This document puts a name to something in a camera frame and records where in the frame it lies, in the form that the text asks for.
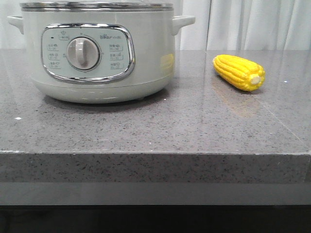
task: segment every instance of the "white knob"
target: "white knob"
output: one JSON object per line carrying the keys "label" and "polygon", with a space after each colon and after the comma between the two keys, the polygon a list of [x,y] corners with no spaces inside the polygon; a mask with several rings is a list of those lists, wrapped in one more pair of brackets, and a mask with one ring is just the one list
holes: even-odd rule
{"label": "white knob", "polygon": [[99,50],[90,39],[78,37],[68,44],[67,59],[78,69],[91,69],[98,62]]}

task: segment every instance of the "corn cob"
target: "corn cob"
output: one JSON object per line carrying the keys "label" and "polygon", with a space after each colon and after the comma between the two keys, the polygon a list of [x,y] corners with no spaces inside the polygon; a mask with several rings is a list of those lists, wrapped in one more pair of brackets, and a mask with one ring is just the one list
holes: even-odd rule
{"label": "corn cob", "polygon": [[222,54],[213,60],[214,68],[228,83],[243,91],[258,89],[264,82],[264,69],[256,62]]}

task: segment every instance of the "white curtain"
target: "white curtain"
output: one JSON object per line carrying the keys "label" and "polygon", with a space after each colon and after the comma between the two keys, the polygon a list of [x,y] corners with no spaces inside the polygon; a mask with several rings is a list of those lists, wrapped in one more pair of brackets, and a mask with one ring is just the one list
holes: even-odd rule
{"label": "white curtain", "polygon": [[[24,48],[23,36],[6,22],[6,16],[21,14],[18,4],[24,1],[35,0],[0,0],[0,48]],[[173,3],[175,15],[196,16],[196,23],[184,27],[176,36],[176,49],[311,48],[311,0],[146,1]]]}
{"label": "white curtain", "polygon": [[208,50],[309,50],[311,0],[212,0]]}

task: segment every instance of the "gray granite countertop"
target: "gray granite countertop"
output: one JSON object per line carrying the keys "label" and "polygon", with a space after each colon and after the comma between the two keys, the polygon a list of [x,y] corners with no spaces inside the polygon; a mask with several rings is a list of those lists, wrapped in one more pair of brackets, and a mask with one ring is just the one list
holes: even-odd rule
{"label": "gray granite countertop", "polygon": [[[212,66],[221,53],[263,65],[263,86],[224,82]],[[311,181],[310,51],[179,51],[162,91],[101,105],[45,96],[26,51],[0,54],[3,185]]]}

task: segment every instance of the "stainless steel rim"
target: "stainless steel rim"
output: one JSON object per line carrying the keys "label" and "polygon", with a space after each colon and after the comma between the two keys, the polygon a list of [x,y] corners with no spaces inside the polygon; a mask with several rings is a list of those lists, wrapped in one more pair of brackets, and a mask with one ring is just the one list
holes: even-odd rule
{"label": "stainless steel rim", "polygon": [[163,12],[173,8],[22,8],[23,12]]}
{"label": "stainless steel rim", "polygon": [[168,3],[139,3],[139,2],[22,2],[21,8],[109,8],[109,9],[161,9],[173,8]]}

